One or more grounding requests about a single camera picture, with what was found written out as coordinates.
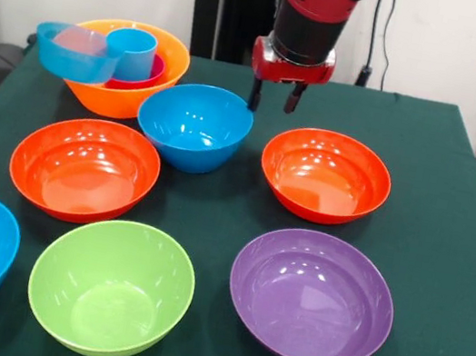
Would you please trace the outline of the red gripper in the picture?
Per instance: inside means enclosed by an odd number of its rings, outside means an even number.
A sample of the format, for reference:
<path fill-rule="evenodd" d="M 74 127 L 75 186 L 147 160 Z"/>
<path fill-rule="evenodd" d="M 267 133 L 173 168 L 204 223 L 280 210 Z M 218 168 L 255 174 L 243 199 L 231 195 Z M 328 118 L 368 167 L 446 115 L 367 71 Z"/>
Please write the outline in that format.
<path fill-rule="evenodd" d="M 293 113 L 308 87 L 307 84 L 326 84 L 332 77 L 335 64 L 334 49 L 328 53 L 323 63 L 308 66 L 288 62 L 279 56 L 271 45 L 269 35 L 256 37 L 252 56 L 253 87 L 247 103 L 249 110 L 254 112 L 260 104 L 263 80 L 276 83 L 296 82 L 283 107 L 286 114 Z"/>

